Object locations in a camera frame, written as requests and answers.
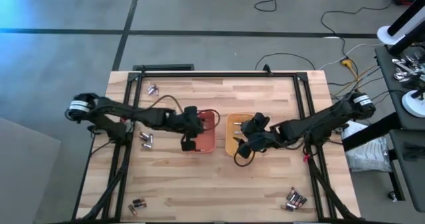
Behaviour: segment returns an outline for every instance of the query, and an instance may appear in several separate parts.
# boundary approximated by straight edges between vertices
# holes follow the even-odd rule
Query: gray floor
[[[0,0],[0,28],[123,29],[131,0]],[[328,32],[320,24],[324,11],[356,11],[361,6],[385,7],[389,0],[278,0],[278,11],[252,8],[261,0],[139,0],[132,29],[198,31]],[[389,25],[405,7],[329,14],[325,22],[337,32],[374,33]],[[63,116],[72,96],[103,94],[120,35],[0,34],[0,117],[62,142],[37,223],[70,219],[88,157],[86,125]],[[347,39],[346,51],[375,39]],[[197,70],[252,70],[261,56],[285,52],[304,56],[316,67],[342,57],[339,39],[258,37],[129,36],[120,70],[137,64],[193,63]],[[373,47],[361,47],[350,57],[360,72],[375,63]],[[310,65],[291,56],[263,61],[273,69],[304,70]],[[338,64],[328,66],[329,82],[347,82],[352,75]],[[379,72],[368,80],[382,76]],[[339,89],[331,86],[332,93]],[[370,96],[386,90],[383,80],[363,89]],[[390,114],[387,98],[377,106],[372,122]],[[385,173],[352,175],[362,216],[375,221],[423,223],[411,201],[391,203]]]

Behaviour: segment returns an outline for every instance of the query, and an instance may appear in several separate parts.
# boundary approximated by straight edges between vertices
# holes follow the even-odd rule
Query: plastic bag
[[[343,139],[367,127],[366,125],[352,121],[348,121],[347,124],[349,127],[346,128],[341,135]],[[345,157],[347,158],[348,166],[352,172],[372,170],[392,171],[388,155],[388,146],[386,145],[386,139],[384,137],[374,139],[362,146],[345,152]]]

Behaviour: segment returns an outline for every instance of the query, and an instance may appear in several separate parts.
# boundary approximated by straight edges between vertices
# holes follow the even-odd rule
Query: orange basket
[[[205,120],[203,122],[204,131],[203,134],[199,134],[195,138],[195,142],[197,143],[196,151],[191,151],[196,154],[208,154],[215,150],[215,116],[214,112],[206,111],[198,114],[199,118]]]
[[[241,123],[249,121],[254,117],[252,114],[229,114],[226,121],[226,153],[233,157],[234,153],[237,151],[239,145],[238,142],[233,138],[240,138],[246,140],[244,134],[235,134],[235,132],[240,132],[240,125],[235,123]]]

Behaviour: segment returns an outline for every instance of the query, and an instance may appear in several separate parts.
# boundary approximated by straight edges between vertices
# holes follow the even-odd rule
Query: wooden tabletop
[[[321,70],[306,72],[316,112],[332,105],[325,73]],[[122,102],[127,76],[128,72],[112,72],[105,96]],[[159,96],[173,95],[182,107],[195,105],[199,110],[217,110],[222,118],[216,127],[217,147],[211,154],[182,152],[180,134],[150,130],[136,123],[121,221],[317,220],[308,166],[303,162],[301,150],[269,149],[263,154],[258,153],[252,164],[245,168],[235,165],[224,150],[229,114],[262,112],[271,117],[269,125],[299,118],[292,79],[144,78],[139,107],[149,106],[158,99],[147,94],[147,87],[151,84],[157,85]],[[133,104],[134,90],[133,87],[130,104]],[[303,99],[305,113],[309,115],[304,95]],[[171,99],[162,100],[157,107],[177,109]],[[140,131],[154,135],[153,150],[141,147]],[[331,139],[341,141],[339,136]],[[107,141],[105,134],[98,135],[93,148]],[[323,149],[332,188],[351,212],[359,216],[343,147],[327,143]],[[114,145],[110,144],[91,157],[77,217],[84,216],[104,192],[113,150]],[[280,209],[280,205],[286,203],[291,187],[296,187],[308,198],[307,203],[294,212]],[[133,216],[128,205],[137,198],[145,198],[147,207],[136,209],[137,216]],[[322,189],[321,199],[327,215]],[[115,211],[115,202],[116,195],[113,195],[111,215]]]

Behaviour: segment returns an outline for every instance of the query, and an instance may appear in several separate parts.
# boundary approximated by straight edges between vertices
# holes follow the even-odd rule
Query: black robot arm
[[[196,144],[191,139],[204,132],[202,120],[197,116],[196,106],[186,107],[182,114],[176,114],[175,110],[170,108],[134,108],[88,93],[75,96],[66,111],[68,119],[78,123],[83,120],[91,122],[97,130],[105,130],[112,141],[125,139],[126,125],[112,121],[105,114],[139,121],[154,130],[184,134],[181,141],[183,151],[194,150]]]
[[[251,152],[265,152],[268,148],[285,148],[296,143],[300,138],[304,139],[305,145],[320,146],[328,140],[332,130],[341,127],[352,119],[370,118],[375,113],[375,110],[375,106],[366,94],[351,92],[346,94],[336,104],[308,118],[288,120],[275,124],[270,126],[270,131],[265,131],[264,129],[270,118],[261,113],[256,113],[253,119],[242,123],[241,130],[248,138],[248,141],[237,139],[239,147],[236,153],[243,158],[248,158]],[[322,176],[314,159],[308,158],[307,162],[311,173],[322,185],[342,216],[346,219],[356,219],[357,217],[341,202]]]

